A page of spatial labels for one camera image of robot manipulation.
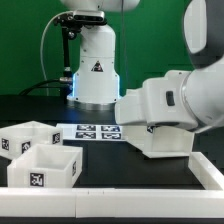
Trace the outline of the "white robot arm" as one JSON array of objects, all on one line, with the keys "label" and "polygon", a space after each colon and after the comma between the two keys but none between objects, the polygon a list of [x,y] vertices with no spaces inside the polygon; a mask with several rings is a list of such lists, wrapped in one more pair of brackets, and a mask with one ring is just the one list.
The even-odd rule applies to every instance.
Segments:
[{"label": "white robot arm", "polygon": [[174,126],[202,132],[224,126],[224,0],[190,0],[183,16],[192,71],[170,70],[119,96],[115,33],[106,12],[129,11],[140,0],[60,0],[81,27],[80,64],[68,100],[114,104],[119,125]]}]

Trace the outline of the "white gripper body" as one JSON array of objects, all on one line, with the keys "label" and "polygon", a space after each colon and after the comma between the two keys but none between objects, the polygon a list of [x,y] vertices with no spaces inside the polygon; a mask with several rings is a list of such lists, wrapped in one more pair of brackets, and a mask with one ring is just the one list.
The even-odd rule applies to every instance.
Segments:
[{"label": "white gripper body", "polygon": [[138,89],[128,89],[115,104],[118,125],[173,126],[185,130],[198,123],[184,102],[189,71],[168,71],[164,77],[150,78]]}]

